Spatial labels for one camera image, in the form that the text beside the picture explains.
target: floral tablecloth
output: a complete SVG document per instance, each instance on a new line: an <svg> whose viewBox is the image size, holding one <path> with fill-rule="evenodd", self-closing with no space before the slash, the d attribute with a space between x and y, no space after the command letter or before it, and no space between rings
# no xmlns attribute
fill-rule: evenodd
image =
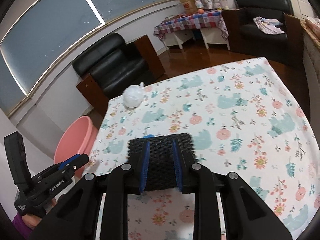
<svg viewBox="0 0 320 240"><path fill-rule="evenodd" d="M265 58L210 67L145 88L142 104L110 101L84 173L106 174L127 160L133 138L193 136L198 162L237 172L293 239L320 206L319 148L303 111ZM194 195L176 189L129 195L130 239L192 239ZM221 227L225 237L224 226Z"/></svg>

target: black leather sofa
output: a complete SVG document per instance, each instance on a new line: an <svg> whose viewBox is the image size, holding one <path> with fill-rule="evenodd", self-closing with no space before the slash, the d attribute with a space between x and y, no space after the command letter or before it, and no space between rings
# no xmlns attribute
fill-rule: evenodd
<svg viewBox="0 0 320 240"><path fill-rule="evenodd" d="M104 116L108 101L130 85L150 85L164 74L162 63L147 35L125 43L110 33L91 45L73 62L82 78L78 90Z"/></svg>
<svg viewBox="0 0 320 240"><path fill-rule="evenodd" d="M289 16L292 15L292 8L288 0L236 0L236 2L238 10L222 12L229 32L231 51L266 57L286 65L292 63L296 65L297 59L293 61L291 55L298 53L302 63L302 28L299 19ZM285 33L277 35L263 33L253 22L253 19L259 16L279 20L283 26L278 27Z"/></svg>
<svg viewBox="0 0 320 240"><path fill-rule="evenodd" d="M118 33L108 34L94 43L72 66L79 76L89 73L109 99L121 95L129 85L140 82L149 85L156 81L134 44L126 44Z"/></svg>

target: pink plastic basin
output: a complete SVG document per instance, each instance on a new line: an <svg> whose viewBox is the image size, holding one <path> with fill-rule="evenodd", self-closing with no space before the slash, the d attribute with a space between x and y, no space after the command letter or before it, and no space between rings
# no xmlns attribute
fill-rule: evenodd
<svg viewBox="0 0 320 240"><path fill-rule="evenodd" d="M98 130L92 124L88 116L82 116L75 120L65 131L58 143L54 154L54 163L63 162L77 153L85 153L89 156ZM75 172L75 176L81 178L85 166Z"/></svg>

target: black textured sponge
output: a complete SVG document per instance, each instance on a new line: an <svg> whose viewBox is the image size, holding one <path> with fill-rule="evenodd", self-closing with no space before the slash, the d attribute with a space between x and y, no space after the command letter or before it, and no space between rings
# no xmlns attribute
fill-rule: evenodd
<svg viewBox="0 0 320 240"><path fill-rule="evenodd" d="M195 157L192 136L188 133L137 138L129 141L129 158L141 154L144 142L150 142L150 162L145 191L177 187L172 157L172 141L174 139L179 140L182 151L191 152Z"/></svg>

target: plastic bag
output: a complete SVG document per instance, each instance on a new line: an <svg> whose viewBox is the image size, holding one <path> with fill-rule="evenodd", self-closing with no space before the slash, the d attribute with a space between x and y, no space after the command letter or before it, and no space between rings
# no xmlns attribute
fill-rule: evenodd
<svg viewBox="0 0 320 240"><path fill-rule="evenodd" d="M144 98L144 83L127 87L123 92L123 103L128 108L135 108Z"/></svg>

